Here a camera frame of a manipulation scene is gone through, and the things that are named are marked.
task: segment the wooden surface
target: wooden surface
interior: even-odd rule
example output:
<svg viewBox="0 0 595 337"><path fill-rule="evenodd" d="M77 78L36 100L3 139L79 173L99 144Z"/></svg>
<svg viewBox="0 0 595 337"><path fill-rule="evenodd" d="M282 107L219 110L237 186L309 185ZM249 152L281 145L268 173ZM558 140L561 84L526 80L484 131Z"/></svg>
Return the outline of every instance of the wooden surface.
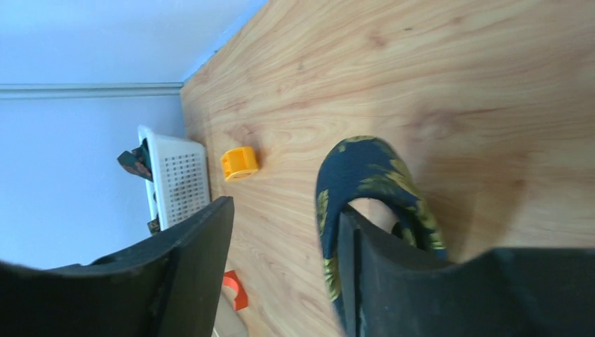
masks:
<svg viewBox="0 0 595 337"><path fill-rule="evenodd" d="M235 200L228 267L250 335L338 335L314 184L348 136L396 148L453 260L595 246L594 19L595 1L268 3L182 90L213 197ZM219 158L238 145L262 170L224 183Z"/></svg>

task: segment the white wall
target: white wall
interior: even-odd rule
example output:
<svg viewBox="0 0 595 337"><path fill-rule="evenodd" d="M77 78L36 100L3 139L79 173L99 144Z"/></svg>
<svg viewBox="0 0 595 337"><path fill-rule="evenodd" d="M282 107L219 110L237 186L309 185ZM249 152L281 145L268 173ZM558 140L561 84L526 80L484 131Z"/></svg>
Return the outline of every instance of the white wall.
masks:
<svg viewBox="0 0 595 337"><path fill-rule="evenodd" d="M0 0L0 84L182 82L266 0Z"/></svg>
<svg viewBox="0 0 595 337"><path fill-rule="evenodd" d="M0 259L86 264L149 236L137 126L183 136L179 96L0 100Z"/></svg>

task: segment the wooden table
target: wooden table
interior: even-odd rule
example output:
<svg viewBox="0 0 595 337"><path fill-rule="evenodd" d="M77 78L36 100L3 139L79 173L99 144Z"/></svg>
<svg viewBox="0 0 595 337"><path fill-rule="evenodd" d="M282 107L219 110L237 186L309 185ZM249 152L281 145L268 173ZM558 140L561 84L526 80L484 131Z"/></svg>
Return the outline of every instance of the wooden table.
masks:
<svg viewBox="0 0 595 337"><path fill-rule="evenodd" d="M348 136L395 147L453 260L595 245L594 19L593 1L270 1L182 90L213 197L234 197L250 335L339 334L314 184ZM239 145L262 170L224 183Z"/></svg>

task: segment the red-orange plastic piece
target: red-orange plastic piece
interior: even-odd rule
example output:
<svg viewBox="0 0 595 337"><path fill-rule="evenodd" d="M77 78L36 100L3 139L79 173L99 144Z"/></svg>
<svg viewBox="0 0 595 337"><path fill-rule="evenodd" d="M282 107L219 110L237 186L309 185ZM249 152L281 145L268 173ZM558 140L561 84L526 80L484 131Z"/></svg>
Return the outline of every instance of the red-orange plastic piece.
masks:
<svg viewBox="0 0 595 337"><path fill-rule="evenodd" d="M230 270L223 274L223 285L235 290L236 298L234 298L234 310L242 310L248 306L248 295L243 290L238 275L235 270Z"/></svg>

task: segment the white basket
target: white basket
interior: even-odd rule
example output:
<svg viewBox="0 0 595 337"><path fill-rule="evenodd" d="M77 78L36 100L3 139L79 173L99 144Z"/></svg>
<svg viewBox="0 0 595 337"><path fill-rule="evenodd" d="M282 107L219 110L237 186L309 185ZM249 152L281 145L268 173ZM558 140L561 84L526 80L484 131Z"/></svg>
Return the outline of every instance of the white basket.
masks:
<svg viewBox="0 0 595 337"><path fill-rule="evenodd" d="M145 138L153 174L153 183L145 181L151 219L159 214L161 230L166 230L210 202L205 149L200 143L157 135L139 126L138 140L142 143Z"/></svg>

